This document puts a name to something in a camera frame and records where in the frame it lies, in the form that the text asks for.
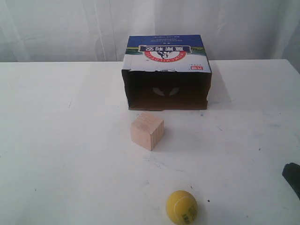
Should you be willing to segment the yellow tennis ball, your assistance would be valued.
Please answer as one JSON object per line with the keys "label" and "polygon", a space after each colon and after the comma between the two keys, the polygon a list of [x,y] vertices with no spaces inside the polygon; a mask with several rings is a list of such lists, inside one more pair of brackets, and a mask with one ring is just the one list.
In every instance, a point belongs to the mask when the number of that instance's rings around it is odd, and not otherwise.
{"label": "yellow tennis ball", "polygon": [[166,213],[176,225],[191,225],[198,213],[196,199],[187,191],[175,191],[166,201]]}

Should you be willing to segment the light wooden cube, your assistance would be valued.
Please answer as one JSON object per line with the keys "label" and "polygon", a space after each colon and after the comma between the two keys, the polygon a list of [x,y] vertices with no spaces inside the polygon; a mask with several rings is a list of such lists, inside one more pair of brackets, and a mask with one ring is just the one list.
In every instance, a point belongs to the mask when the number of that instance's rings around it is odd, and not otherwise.
{"label": "light wooden cube", "polygon": [[152,151],[164,135],[164,120],[150,112],[142,112],[131,123],[131,140]]}

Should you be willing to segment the blue white cardboard box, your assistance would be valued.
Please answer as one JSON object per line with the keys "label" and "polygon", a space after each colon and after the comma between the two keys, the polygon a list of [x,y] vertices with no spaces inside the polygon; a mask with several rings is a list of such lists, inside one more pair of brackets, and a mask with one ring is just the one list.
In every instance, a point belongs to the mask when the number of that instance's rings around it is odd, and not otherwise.
{"label": "blue white cardboard box", "polygon": [[212,71],[200,35],[130,36],[121,70],[130,110],[206,110]]}

